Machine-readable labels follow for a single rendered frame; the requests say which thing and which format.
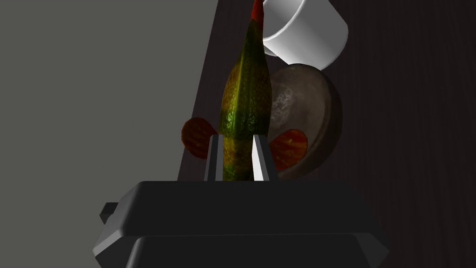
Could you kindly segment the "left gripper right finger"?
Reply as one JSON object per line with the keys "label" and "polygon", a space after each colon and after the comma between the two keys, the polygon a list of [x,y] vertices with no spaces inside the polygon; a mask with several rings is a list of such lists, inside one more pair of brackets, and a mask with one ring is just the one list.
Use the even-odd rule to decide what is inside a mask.
{"label": "left gripper right finger", "polygon": [[254,181],[277,181],[274,160],[264,135],[253,136],[252,168]]}

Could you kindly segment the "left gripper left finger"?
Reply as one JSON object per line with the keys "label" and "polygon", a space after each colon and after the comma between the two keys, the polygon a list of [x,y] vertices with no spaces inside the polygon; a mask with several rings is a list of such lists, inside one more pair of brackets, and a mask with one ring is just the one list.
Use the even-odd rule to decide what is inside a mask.
{"label": "left gripper left finger", "polygon": [[206,160],[204,181],[223,180],[223,136],[215,134],[210,137]]}

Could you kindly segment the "orange red fruit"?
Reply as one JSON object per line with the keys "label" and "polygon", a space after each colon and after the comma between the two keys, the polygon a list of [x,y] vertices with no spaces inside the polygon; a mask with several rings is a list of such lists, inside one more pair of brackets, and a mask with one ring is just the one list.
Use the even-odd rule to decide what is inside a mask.
{"label": "orange red fruit", "polygon": [[[195,157],[206,159],[210,137],[217,131],[205,119],[194,117],[185,122],[181,140],[187,151]],[[297,129],[288,130],[269,143],[275,168],[285,170],[297,164],[308,150],[308,138]]]}

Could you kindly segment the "grey brown bowl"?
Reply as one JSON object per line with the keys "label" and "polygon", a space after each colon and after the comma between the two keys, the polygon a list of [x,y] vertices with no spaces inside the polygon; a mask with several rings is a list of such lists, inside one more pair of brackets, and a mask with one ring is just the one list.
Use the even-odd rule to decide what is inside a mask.
{"label": "grey brown bowl", "polygon": [[267,140],[296,129],[308,141],[303,158],[278,171],[281,180],[297,179],[321,166],[336,147],[342,131],[342,102],[330,79],[312,66],[291,64],[270,78],[273,102]]}

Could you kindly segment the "dark wooden table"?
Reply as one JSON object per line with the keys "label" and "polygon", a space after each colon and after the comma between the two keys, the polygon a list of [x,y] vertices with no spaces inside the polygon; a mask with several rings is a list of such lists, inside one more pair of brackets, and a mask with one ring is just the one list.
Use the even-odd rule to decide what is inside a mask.
{"label": "dark wooden table", "polygon": [[304,181],[345,181],[390,240],[381,268],[476,268],[476,0],[329,0],[343,105]]}

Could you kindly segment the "white mug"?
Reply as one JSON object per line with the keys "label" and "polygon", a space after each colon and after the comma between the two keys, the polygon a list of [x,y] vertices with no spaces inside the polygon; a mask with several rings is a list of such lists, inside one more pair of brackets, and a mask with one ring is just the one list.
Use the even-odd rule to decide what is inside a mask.
{"label": "white mug", "polygon": [[265,53],[323,70],[343,51],[348,25],[329,0],[264,0]]}

